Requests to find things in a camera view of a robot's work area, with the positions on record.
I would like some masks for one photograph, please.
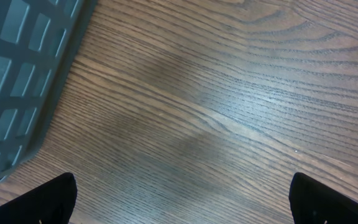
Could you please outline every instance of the wooden surface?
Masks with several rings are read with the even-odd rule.
[[[304,172],[358,201],[358,0],[99,0],[44,146],[73,223],[293,223]]]

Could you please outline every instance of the gray plastic basket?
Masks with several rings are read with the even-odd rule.
[[[0,0],[0,181],[42,145],[95,2]]]

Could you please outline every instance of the dark wood tabletop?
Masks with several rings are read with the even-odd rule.
[[[99,0],[0,205],[63,172],[73,223],[293,223],[295,172],[358,201],[358,0]]]

